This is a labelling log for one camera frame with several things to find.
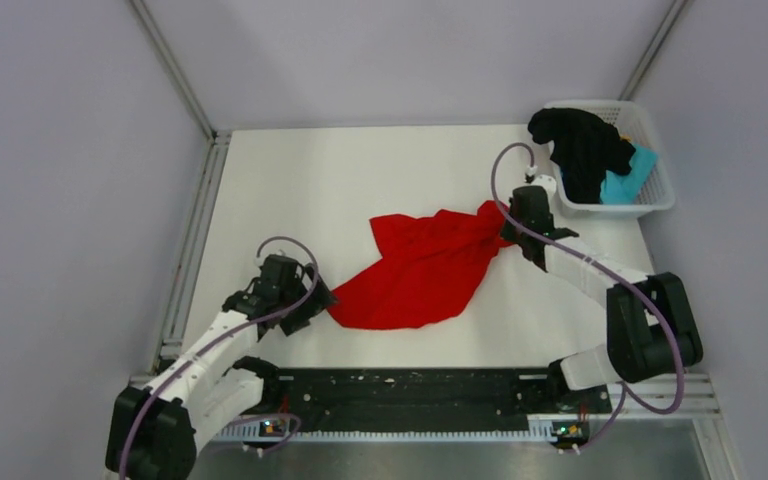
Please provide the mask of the red t-shirt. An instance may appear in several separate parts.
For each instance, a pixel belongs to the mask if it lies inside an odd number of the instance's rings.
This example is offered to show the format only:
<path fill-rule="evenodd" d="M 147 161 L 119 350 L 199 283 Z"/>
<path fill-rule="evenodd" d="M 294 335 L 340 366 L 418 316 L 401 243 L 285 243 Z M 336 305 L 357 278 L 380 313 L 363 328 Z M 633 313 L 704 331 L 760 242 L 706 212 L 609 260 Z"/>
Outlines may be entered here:
<path fill-rule="evenodd" d="M 380 259 L 334 290 L 329 315 L 344 328 L 419 329 L 463 313 L 499 252 L 505 218 L 488 200 L 476 212 L 369 220 Z"/>

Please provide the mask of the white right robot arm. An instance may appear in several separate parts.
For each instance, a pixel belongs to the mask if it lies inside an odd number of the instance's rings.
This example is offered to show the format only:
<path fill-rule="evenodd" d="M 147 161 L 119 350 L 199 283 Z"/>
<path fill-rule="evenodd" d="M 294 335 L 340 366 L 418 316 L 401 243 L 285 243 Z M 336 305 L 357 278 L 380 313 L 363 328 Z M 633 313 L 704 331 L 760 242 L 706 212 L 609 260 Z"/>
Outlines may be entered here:
<path fill-rule="evenodd" d="M 604 343 L 549 365 L 546 397 L 554 409 L 572 412 L 586 400 L 587 389 L 637 383 L 703 359 L 682 280 L 670 272 L 646 274 L 598 255 L 578 233 L 555 225 L 546 188 L 532 184 L 513 191 L 500 235 L 519 246 L 526 260 L 605 311 Z"/>

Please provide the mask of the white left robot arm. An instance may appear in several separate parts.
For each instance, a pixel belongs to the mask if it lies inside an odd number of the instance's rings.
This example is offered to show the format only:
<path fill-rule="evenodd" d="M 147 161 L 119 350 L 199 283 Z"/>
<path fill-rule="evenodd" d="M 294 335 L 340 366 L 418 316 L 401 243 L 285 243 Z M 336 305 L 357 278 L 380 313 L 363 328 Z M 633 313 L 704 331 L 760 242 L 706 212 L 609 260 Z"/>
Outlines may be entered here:
<path fill-rule="evenodd" d="M 106 469 L 122 479 L 187 478 L 226 426 L 280 404 L 277 367 L 251 350 L 271 329 L 291 335 L 335 302 L 316 262 L 267 256 L 187 351 L 146 384 L 117 396 Z"/>

